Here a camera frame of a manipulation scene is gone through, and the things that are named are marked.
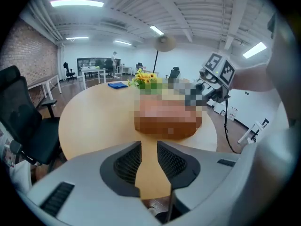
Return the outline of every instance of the fluorescent light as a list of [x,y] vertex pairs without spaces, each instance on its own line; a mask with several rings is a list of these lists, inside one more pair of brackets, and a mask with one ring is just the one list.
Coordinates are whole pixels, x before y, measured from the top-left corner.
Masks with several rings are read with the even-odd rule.
[[87,5],[102,7],[103,2],[89,1],[89,0],[56,0],[50,2],[53,7],[65,6],[65,5]]
[[118,41],[118,40],[115,40],[114,42],[117,42],[117,43],[124,43],[124,44],[127,44],[127,45],[132,45],[131,43],[125,43],[125,42]]
[[243,56],[245,58],[252,57],[253,55],[265,50],[266,48],[267,48],[267,46],[265,46],[262,42],[260,42],[259,44],[255,45],[253,48],[251,48],[249,51],[245,52],[243,54]]
[[74,38],[66,38],[67,40],[77,40],[77,39],[88,39],[89,37],[74,37]]
[[155,26],[150,26],[150,28],[155,31],[156,33],[158,33],[159,35],[163,35],[164,33],[161,32],[158,28],[156,28]]

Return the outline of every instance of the brick wall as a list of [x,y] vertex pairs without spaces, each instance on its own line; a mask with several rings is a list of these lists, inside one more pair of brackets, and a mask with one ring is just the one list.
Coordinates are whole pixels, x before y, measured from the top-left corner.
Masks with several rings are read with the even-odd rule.
[[[44,76],[57,73],[57,46],[18,19],[0,52],[0,70],[16,65],[31,84]],[[35,106],[44,98],[41,86],[29,90]]]

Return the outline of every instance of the round wooden table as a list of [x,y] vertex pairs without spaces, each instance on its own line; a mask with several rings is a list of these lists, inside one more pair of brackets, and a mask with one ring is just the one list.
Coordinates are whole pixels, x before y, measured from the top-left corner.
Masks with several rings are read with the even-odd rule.
[[[73,157],[131,141],[142,142],[142,163],[135,186],[141,199],[170,195],[170,183],[157,160],[157,140],[134,129],[135,87],[113,89],[107,83],[95,85],[77,94],[64,108],[59,123],[59,138],[65,157]],[[202,125],[181,145],[216,151],[217,135],[206,111]]]

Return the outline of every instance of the blue towel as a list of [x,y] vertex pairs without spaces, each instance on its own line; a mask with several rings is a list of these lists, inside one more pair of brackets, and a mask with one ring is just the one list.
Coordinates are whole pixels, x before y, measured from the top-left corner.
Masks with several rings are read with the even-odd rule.
[[120,89],[120,88],[124,88],[127,87],[127,85],[125,85],[122,82],[118,82],[118,83],[108,83],[108,86],[112,87],[113,89]]

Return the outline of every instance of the black cable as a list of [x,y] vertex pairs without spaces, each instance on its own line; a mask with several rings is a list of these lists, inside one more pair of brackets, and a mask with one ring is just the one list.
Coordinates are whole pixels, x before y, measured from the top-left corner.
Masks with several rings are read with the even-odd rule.
[[228,129],[227,129],[227,110],[228,110],[228,100],[226,100],[226,113],[225,113],[225,123],[224,123],[226,139],[227,139],[227,142],[228,142],[229,147],[231,148],[232,152],[234,152],[236,154],[239,154],[239,153],[237,153],[236,151],[233,150],[233,148],[231,147],[230,142],[229,142]]

